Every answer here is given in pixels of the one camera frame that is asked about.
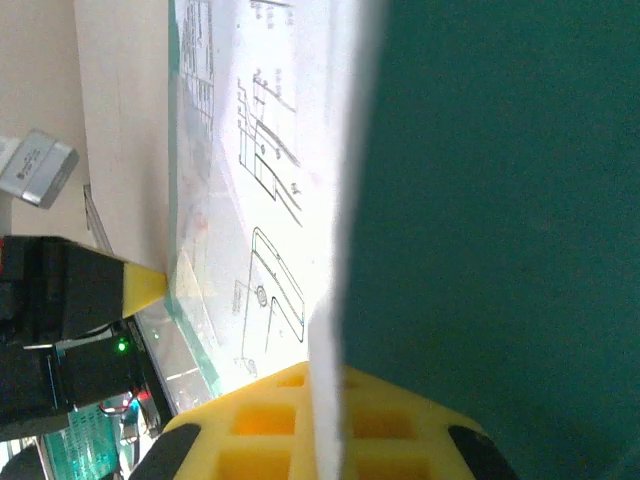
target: silver metal object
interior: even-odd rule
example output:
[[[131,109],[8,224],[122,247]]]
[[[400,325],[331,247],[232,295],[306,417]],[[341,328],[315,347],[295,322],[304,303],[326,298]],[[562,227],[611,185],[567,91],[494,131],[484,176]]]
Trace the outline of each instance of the silver metal object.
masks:
[[[78,152],[39,130],[19,139],[0,137],[0,190],[50,208],[78,164]]]

